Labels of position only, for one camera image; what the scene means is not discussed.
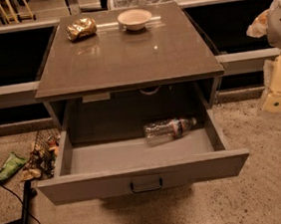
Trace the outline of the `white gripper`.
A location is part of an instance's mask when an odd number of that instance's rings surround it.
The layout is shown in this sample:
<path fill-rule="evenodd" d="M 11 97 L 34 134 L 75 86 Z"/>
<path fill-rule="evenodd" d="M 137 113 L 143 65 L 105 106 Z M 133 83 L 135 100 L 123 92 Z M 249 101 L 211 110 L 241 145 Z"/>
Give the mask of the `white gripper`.
<path fill-rule="evenodd" d="M 257 16 L 246 31 L 246 35 L 261 38 L 267 33 L 268 11 Z M 265 91 L 259 100 L 261 112 L 281 113 L 281 54 L 274 60 L 265 60 L 263 66 Z"/>

